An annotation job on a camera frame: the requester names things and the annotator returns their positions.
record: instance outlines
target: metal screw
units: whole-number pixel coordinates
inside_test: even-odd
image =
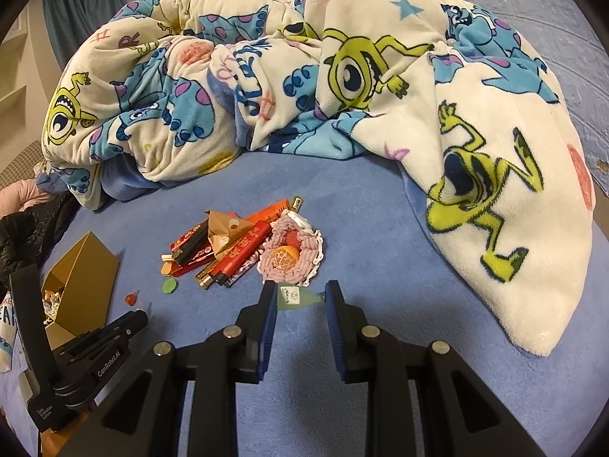
[[[169,342],[159,342],[153,348],[157,356],[165,356],[171,352],[171,344]]]
[[[362,328],[362,335],[366,338],[376,338],[381,334],[378,326],[366,325]]]
[[[448,354],[450,349],[451,346],[447,344],[444,340],[436,340],[433,344],[431,344],[431,350],[433,350],[436,354]]]
[[[235,338],[241,335],[242,330],[237,325],[230,325],[224,328],[222,332],[226,338]]]

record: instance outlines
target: pink cloth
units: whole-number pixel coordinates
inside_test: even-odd
[[[40,190],[34,178],[19,180],[0,190],[0,218],[51,201],[54,197],[54,194]]]

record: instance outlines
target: crumpled brown paper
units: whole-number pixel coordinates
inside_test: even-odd
[[[233,245],[254,226],[252,222],[217,211],[209,211],[208,223],[209,243],[215,256]]]

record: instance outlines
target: teal curtain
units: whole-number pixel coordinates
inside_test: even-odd
[[[81,44],[108,22],[125,0],[43,0],[46,29],[63,69]]]

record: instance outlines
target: blue star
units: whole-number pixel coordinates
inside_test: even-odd
[[[399,0],[397,2],[392,2],[395,6],[400,7],[400,21],[407,18],[409,15],[416,15],[419,12],[422,12],[422,8],[417,6],[412,6],[408,0]]]

